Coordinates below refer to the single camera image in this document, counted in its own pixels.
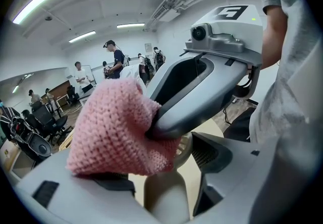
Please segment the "black cap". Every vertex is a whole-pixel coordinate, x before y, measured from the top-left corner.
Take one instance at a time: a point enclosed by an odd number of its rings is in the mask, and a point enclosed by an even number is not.
[[[116,43],[115,43],[113,40],[109,40],[108,42],[106,42],[106,43],[104,44],[103,48],[107,48],[107,46],[108,46],[108,45],[110,45],[110,44],[112,44],[112,45],[116,45]]]

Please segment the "navy blue t-shirt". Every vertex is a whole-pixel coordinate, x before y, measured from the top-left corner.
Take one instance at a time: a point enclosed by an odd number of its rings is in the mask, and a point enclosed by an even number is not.
[[[115,50],[114,55],[115,55],[115,64],[113,66],[115,66],[118,62],[121,62],[123,64],[125,57],[121,52],[121,50],[119,49]],[[123,66],[119,67],[114,71],[114,75],[116,79],[120,78],[120,72],[122,71],[122,69],[123,69]]]

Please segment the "white wall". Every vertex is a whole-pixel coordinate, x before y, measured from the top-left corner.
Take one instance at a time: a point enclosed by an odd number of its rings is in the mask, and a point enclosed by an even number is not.
[[[63,51],[43,39],[24,38],[19,25],[8,21],[4,24],[0,36],[0,81],[66,66]]]
[[[257,7],[266,28],[266,15],[262,11],[261,0],[205,0],[183,11],[180,16],[169,23],[162,23],[157,29],[158,48],[166,55],[167,60],[173,60],[183,52],[185,42],[191,37],[190,28],[197,20],[218,6],[235,4],[253,4]],[[261,71],[256,91],[251,99],[261,102],[270,86],[276,79],[278,66],[274,65]]]
[[[12,93],[13,87],[1,86],[0,98],[5,106],[13,107],[21,113],[25,109],[31,110],[29,106],[31,97],[28,96],[29,89],[32,89],[35,94],[43,96],[46,88],[53,89],[67,80],[65,68],[37,72],[24,80],[15,93]]]
[[[72,75],[75,75],[76,68],[74,63],[81,62],[82,65],[90,65],[94,72],[102,71],[102,62],[108,64],[114,62],[112,52],[107,52],[103,45],[108,40],[112,39],[116,45],[120,47],[123,54],[129,57],[137,57],[139,53],[145,54],[145,44],[151,43],[152,46],[157,46],[157,37],[152,32],[128,32],[122,34],[114,34],[105,38],[98,38],[92,42],[81,42],[77,47],[66,50],[66,56]]]

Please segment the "yellow basket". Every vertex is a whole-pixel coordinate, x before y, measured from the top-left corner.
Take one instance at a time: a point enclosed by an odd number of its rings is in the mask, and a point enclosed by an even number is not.
[[[73,134],[74,134],[74,129],[66,137],[65,141],[60,145],[60,151],[71,147],[71,143],[72,143],[72,139],[73,139]]]

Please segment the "pink knitted cloth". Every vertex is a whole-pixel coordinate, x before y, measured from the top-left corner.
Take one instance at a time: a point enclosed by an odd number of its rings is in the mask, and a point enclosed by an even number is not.
[[[104,80],[80,112],[67,168],[75,174],[153,175],[173,169],[180,138],[145,137],[160,105],[132,78]]]

